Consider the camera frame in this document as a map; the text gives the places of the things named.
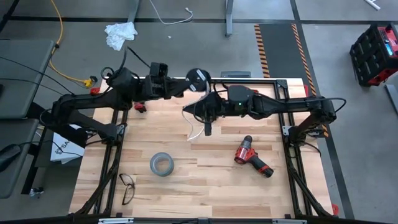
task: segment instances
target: tape roll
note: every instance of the tape roll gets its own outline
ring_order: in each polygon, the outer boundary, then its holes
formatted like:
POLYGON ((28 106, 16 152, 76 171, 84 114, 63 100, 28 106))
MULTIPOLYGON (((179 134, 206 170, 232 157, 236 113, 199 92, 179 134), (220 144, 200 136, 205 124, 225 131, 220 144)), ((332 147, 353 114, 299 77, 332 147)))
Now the tape roll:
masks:
POLYGON ((165 177, 170 175, 173 170, 174 170, 174 161, 172 157, 167 154, 166 152, 158 152, 152 158, 150 159, 150 169, 151 171, 161 177, 165 177), (159 171, 157 170, 157 164, 162 161, 162 160, 167 160, 169 162, 169 167, 165 171, 159 171))

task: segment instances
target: yellow extension cord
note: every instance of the yellow extension cord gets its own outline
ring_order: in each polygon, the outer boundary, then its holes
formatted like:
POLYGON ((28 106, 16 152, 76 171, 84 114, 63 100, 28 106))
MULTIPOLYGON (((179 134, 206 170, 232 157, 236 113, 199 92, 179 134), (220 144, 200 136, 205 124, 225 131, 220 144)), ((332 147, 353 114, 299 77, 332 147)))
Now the yellow extension cord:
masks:
MULTIPOLYGON (((56 44, 59 46, 60 43, 61 43, 61 40, 62 40, 62 36, 63 36, 63 22, 62 22, 61 14, 60 14, 60 12, 58 11, 58 8, 57 8, 57 6, 55 5, 54 1, 53 1, 53 0, 50 0, 50 1, 51 1, 52 5, 53 5, 55 11, 56 11, 57 14, 58 14, 58 18, 60 19, 61 33, 60 33, 60 37, 58 38, 57 43, 56 43, 56 44)), ((94 81, 93 81, 92 79, 80 80, 80 79, 77 79, 77 78, 69 77, 68 75, 66 75, 66 74, 64 74, 64 73, 62 73, 62 72, 60 72, 60 71, 58 71, 58 70, 55 68, 55 66, 54 66, 53 63, 52 63, 52 56, 54 55, 56 49, 57 49, 57 48, 54 47, 54 48, 52 49, 52 51, 51 51, 51 58, 50 58, 50 61, 49 61, 49 67, 50 67, 52 70, 54 70, 55 72, 57 72, 59 75, 65 77, 66 79, 69 79, 69 80, 74 81, 74 82, 80 82, 80 83, 84 84, 84 86, 85 86, 86 88, 91 88, 91 87, 95 84, 94 81)))

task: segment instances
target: gray floor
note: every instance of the gray floor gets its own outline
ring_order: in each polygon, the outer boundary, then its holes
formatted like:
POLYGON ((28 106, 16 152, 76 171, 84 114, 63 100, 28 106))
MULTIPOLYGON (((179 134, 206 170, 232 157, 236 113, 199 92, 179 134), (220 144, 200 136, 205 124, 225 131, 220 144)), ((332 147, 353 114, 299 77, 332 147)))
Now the gray floor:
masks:
MULTIPOLYGON (((4 8, 10 2, 0 2, 0 13, 4 13, 4 8)), ((60 12, 69 17, 127 17, 129 9, 129 0, 55 2, 60 12)), ((293 19, 289 0, 235 2, 235 19, 293 19)), ((394 13, 398 3, 394 0, 377 0, 382 7, 380 11, 375 11, 363 0, 296 2, 303 20, 398 20, 394 13)), ((154 3, 166 18, 185 17, 185 7, 193 11, 195 18, 224 18, 224 0, 154 0, 154 3)), ((48 0, 36 0, 34 4, 32 1, 21 1, 14 15, 55 16, 55 13, 48 0)), ((143 1, 138 17, 155 18, 147 1, 143 1)), ((65 22, 62 46, 53 58, 56 67, 78 78, 99 76, 104 66, 117 67, 122 54, 105 44, 106 34, 103 30, 108 24, 65 22)), ((397 115, 383 87, 364 90, 356 84, 348 56, 350 45, 367 27, 304 25, 303 29, 320 93, 348 100, 347 106, 338 113, 337 121, 331 125, 331 131, 355 217, 360 220, 398 223, 398 192, 395 187, 398 185, 398 176, 394 171, 394 160, 398 156, 398 151, 395 150, 397 115)), ((185 76, 189 69, 195 67, 208 70, 214 77, 226 70, 247 70, 254 77, 262 76, 253 24, 234 24, 234 34, 230 39, 224 38, 224 24, 164 26, 159 23, 137 23, 136 29, 139 35, 127 44, 149 62, 169 64, 170 76, 185 76)), ((56 40, 58 35, 58 22, 11 21, 0 34, 0 39, 56 40)), ((126 65, 138 74, 147 74, 147 69, 132 55, 127 58, 126 65)), ((47 73, 75 93, 87 92, 59 77, 51 69, 47 73)), ((387 83, 398 83, 398 78, 390 78, 387 83)), ((59 86, 48 79, 43 84, 60 90, 59 86)), ((35 101, 49 108, 57 98, 57 95, 40 88, 35 101)), ((319 143, 324 151, 324 143, 319 143)), ((339 205, 331 162, 326 152, 323 155, 331 200, 339 205)), ((66 214, 77 173, 78 167, 41 170, 36 185, 46 188, 42 198, 29 199, 19 195, 20 190, 17 189, 12 198, 0 200, 0 220, 66 214)), ((22 187, 25 175, 21 175, 18 187, 22 187)))

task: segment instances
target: wooden tabletop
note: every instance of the wooden tabletop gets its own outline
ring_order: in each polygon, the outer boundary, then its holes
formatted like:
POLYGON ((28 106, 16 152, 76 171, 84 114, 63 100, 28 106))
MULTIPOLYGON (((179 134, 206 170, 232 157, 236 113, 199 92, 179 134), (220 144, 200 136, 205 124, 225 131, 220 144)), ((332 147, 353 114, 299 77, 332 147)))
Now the wooden tabletop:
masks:
MULTIPOLYGON (((301 79, 287 81, 290 97, 305 96, 301 79)), ((275 97, 272 85, 246 86, 275 97)), ((188 142, 190 125, 182 117, 182 106, 200 95, 202 93, 187 91, 184 98, 149 101, 146 103, 148 112, 144 114, 130 110, 119 173, 134 179, 136 193, 130 204, 121 205, 126 187, 118 179, 113 214, 123 212, 125 217, 153 218, 282 218, 287 213, 293 216, 278 116, 274 114, 260 121, 248 116, 219 118, 213 123, 211 136, 203 133, 188 142), (271 178, 265 178, 250 164, 239 165, 234 161, 238 146, 248 134, 253 137, 252 147, 260 159, 274 169, 271 178), (167 177, 155 175, 149 167, 151 157, 158 152, 166 152, 174 160, 174 171, 167 177)), ((94 119, 110 123, 112 113, 112 109, 97 109, 94 119)), ((308 115, 295 113, 296 124, 308 115)), ((193 133, 199 132, 203 125, 191 114, 187 113, 186 117, 195 125, 193 133)), ((314 139, 307 141, 317 145, 314 139)), ((104 149, 100 144, 86 148, 71 212, 77 211, 97 187, 104 149)), ((331 213, 320 155, 308 146, 301 147, 301 151, 308 188, 331 213)), ((298 186, 297 192, 302 211, 305 211, 298 186)))

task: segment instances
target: cordless drill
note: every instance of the cordless drill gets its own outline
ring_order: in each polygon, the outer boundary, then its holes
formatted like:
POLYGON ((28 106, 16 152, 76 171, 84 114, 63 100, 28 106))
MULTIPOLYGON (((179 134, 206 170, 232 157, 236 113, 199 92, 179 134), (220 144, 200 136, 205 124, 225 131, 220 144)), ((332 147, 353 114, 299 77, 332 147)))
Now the cordless drill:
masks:
POLYGON ((263 162, 258 153, 254 151, 251 147, 253 138, 251 136, 244 137, 241 145, 239 146, 238 150, 235 154, 235 162, 238 164, 245 164, 247 162, 251 163, 254 168, 260 172, 262 175, 266 177, 272 176, 274 170, 271 169, 265 162, 263 162))

